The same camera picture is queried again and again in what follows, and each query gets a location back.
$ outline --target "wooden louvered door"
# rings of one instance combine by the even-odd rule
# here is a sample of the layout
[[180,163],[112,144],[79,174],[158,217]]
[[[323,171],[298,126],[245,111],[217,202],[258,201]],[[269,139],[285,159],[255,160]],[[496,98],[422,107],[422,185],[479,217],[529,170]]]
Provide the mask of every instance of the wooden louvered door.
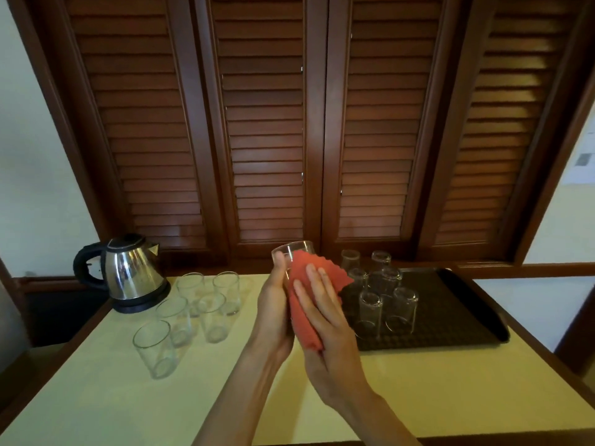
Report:
[[592,35],[583,1],[474,0],[419,258],[507,258]]
[[235,256],[320,240],[326,0],[196,0]]
[[330,0],[323,252],[411,237],[461,0]]
[[[64,76],[65,98],[78,120],[78,140],[87,144],[81,149],[99,157],[85,156],[90,171],[97,170],[96,190],[109,186],[119,203],[114,216],[122,227],[113,233],[135,231],[165,249],[223,256],[205,109],[196,109],[181,92],[191,78],[177,74],[173,44],[184,40],[184,31],[174,25],[173,37],[164,0],[32,5],[45,19],[59,63],[56,74]],[[197,65],[193,77],[200,90]],[[201,93],[194,96],[202,99]],[[197,122],[201,128],[193,127]],[[210,172],[204,165],[209,161]]]

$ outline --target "kettle handle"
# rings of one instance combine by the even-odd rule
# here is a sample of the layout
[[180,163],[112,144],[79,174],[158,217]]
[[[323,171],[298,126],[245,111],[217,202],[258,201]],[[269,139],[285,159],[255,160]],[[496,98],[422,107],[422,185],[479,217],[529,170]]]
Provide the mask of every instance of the kettle handle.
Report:
[[89,267],[87,266],[87,261],[91,260],[91,258],[100,256],[104,250],[104,243],[94,243],[83,247],[78,251],[76,257],[74,257],[73,269],[74,276],[77,277],[77,280],[82,284],[95,288],[96,290],[107,291],[108,285],[105,280],[93,277],[89,273]]

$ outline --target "hand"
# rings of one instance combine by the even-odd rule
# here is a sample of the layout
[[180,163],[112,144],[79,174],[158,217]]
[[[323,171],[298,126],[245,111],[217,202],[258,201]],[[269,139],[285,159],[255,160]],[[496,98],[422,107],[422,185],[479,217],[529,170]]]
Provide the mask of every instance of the hand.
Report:
[[280,366],[292,351],[294,336],[284,288],[287,264],[283,252],[277,252],[273,260],[275,266],[258,296],[257,319],[249,343]]
[[304,350],[306,373],[323,402],[345,417],[377,395],[366,380],[355,334],[347,324],[330,278],[312,264],[306,267],[306,273],[318,308],[299,280],[294,281],[294,289],[324,344],[321,354]]

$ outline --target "stainless steel kettle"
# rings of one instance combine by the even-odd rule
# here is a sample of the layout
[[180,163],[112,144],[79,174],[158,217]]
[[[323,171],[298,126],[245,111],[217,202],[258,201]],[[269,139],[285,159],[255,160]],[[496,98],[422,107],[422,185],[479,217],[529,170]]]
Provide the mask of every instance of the stainless steel kettle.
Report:
[[[109,290],[114,308],[136,313],[153,307],[170,292],[170,284],[156,269],[159,244],[149,244],[143,235],[126,234],[104,243],[83,247],[74,258],[74,275],[91,288]],[[100,256],[104,279],[89,273],[87,262]]]

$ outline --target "red microfiber towel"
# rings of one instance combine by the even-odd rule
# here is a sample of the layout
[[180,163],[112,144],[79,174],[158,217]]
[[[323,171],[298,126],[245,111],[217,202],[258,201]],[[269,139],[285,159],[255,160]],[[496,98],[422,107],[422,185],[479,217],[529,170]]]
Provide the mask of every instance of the red microfiber towel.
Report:
[[293,289],[293,281],[295,279],[300,280],[304,288],[306,288],[306,292],[310,296],[310,299],[316,304],[314,293],[310,286],[310,279],[306,274],[306,266],[309,263],[312,263],[316,269],[323,268],[326,271],[337,294],[344,287],[353,283],[353,279],[347,276],[347,272],[339,268],[330,260],[327,260],[325,257],[312,255],[303,250],[298,250],[293,253],[292,269],[289,272],[289,310],[292,315],[293,331],[295,332],[296,337],[298,337],[302,348],[314,349],[320,352],[324,349],[322,341],[320,341],[316,330],[312,327],[310,321],[308,321],[306,313],[304,313],[295,294],[295,290]]

